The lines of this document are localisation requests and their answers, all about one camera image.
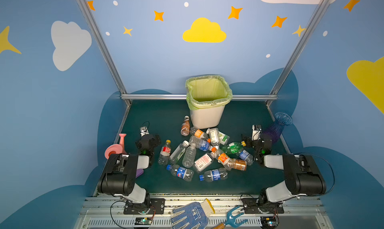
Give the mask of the pink label square bottle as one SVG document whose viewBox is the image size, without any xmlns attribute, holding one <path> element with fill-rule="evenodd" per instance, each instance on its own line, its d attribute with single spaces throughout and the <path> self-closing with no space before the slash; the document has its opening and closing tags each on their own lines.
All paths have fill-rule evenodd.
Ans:
<svg viewBox="0 0 384 229">
<path fill-rule="evenodd" d="M 214 161 L 214 157 L 211 153 L 204 154 L 202 157 L 197 159 L 193 164 L 193 169 L 197 173 L 203 172 L 208 166 L 210 166 Z"/>
</svg>

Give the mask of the small blue label bottle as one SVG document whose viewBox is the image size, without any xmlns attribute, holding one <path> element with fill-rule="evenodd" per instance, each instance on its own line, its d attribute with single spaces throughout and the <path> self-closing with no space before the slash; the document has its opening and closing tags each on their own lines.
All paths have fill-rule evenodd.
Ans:
<svg viewBox="0 0 384 229">
<path fill-rule="evenodd" d="M 240 152 L 237 152 L 236 155 L 241 160 L 245 161 L 248 166 L 251 166 L 254 162 L 253 156 L 245 149 L 242 149 Z"/>
</svg>

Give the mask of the orange cap orange label bottle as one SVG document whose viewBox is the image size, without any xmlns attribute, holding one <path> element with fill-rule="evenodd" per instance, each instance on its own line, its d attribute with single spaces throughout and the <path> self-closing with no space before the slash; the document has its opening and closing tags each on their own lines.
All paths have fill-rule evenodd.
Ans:
<svg viewBox="0 0 384 229">
<path fill-rule="evenodd" d="M 227 171 L 232 170 L 234 160 L 231 159 L 226 153 L 224 153 L 222 150 L 218 149 L 217 147 L 212 148 L 212 153 L 214 158 L 217 159 L 218 162 L 222 164 Z"/>
</svg>

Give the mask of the clear ribbed water bottle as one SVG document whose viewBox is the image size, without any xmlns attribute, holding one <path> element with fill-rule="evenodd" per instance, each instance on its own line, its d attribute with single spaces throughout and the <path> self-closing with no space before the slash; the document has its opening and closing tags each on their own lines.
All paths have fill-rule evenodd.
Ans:
<svg viewBox="0 0 384 229">
<path fill-rule="evenodd" d="M 191 168 L 195 161 L 197 149 L 195 145 L 190 145 L 186 149 L 182 164 L 184 168 Z"/>
</svg>

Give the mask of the clear bottle green text label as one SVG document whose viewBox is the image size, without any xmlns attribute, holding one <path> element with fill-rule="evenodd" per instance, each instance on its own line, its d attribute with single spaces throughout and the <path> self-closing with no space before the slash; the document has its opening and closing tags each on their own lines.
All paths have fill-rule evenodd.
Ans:
<svg viewBox="0 0 384 229">
<path fill-rule="evenodd" d="M 184 155 L 188 146 L 189 146 L 188 141 L 183 141 L 181 144 L 179 144 L 178 147 L 175 149 L 175 151 L 170 155 L 169 162 L 172 165 L 175 165 Z"/>
</svg>

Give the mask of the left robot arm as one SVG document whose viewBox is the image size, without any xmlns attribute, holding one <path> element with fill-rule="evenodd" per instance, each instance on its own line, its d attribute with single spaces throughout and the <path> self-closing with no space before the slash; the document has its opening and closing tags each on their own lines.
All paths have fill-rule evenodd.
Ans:
<svg viewBox="0 0 384 229">
<path fill-rule="evenodd" d="M 136 146 L 139 154 L 127 154 L 124 139 L 126 134 L 119 134 L 120 142 L 107 148 L 108 159 L 98 181 L 98 192 L 122 197 L 132 204 L 149 205 L 149 194 L 136 184 L 137 171 L 150 168 L 153 164 L 154 149 L 161 143 L 159 135 L 144 134 Z"/>
</svg>

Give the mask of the Pepsi bottle blue cap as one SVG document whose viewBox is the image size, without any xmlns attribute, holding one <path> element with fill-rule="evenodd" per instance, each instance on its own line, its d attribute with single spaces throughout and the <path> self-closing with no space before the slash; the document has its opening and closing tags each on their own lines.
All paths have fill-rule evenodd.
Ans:
<svg viewBox="0 0 384 229">
<path fill-rule="evenodd" d="M 191 182 L 194 172 L 179 165 L 167 165 L 166 169 L 175 177 L 181 178 L 186 182 Z"/>
<path fill-rule="evenodd" d="M 228 178 L 228 172 L 225 168 L 209 170 L 209 171 L 206 171 L 204 174 L 199 175 L 200 181 L 206 181 L 209 183 L 226 180 L 227 178 Z"/>
</svg>

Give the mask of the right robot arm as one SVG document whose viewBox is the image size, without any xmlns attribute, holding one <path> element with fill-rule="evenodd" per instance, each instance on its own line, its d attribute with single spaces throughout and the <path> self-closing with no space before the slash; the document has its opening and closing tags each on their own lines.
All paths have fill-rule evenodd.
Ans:
<svg viewBox="0 0 384 229">
<path fill-rule="evenodd" d="M 258 139 L 241 135 L 241 143 L 254 150 L 253 162 L 260 166 L 281 170 L 284 180 L 259 194 L 258 205 L 280 204 L 300 196 L 320 196 L 328 193 L 324 180 L 313 156 L 307 155 L 272 155 L 273 140 L 269 135 L 261 135 Z"/>
</svg>

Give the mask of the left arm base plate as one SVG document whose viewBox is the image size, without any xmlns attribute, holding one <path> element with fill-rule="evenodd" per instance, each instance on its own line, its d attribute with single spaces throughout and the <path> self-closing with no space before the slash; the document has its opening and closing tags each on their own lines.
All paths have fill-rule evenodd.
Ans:
<svg viewBox="0 0 384 229">
<path fill-rule="evenodd" d="M 163 215 L 165 210 L 164 198 L 145 199 L 141 204 L 127 201 L 124 206 L 124 215 Z"/>
</svg>

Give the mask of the red label yellow cap bottle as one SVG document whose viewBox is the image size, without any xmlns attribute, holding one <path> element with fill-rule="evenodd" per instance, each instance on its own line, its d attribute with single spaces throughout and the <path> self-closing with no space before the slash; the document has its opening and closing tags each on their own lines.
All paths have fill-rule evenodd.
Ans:
<svg viewBox="0 0 384 229">
<path fill-rule="evenodd" d="M 158 164 L 161 166 L 166 166 L 169 162 L 169 157 L 171 155 L 171 141 L 166 140 L 165 145 L 162 147 L 158 159 Z"/>
</svg>

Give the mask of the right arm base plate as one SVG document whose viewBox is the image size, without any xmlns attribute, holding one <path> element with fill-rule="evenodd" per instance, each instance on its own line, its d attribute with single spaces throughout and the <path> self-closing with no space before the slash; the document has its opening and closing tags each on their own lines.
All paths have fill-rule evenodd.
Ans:
<svg viewBox="0 0 384 229">
<path fill-rule="evenodd" d="M 285 211 L 282 204 L 261 204 L 256 198 L 241 198 L 242 211 L 245 214 L 283 214 Z"/>
</svg>

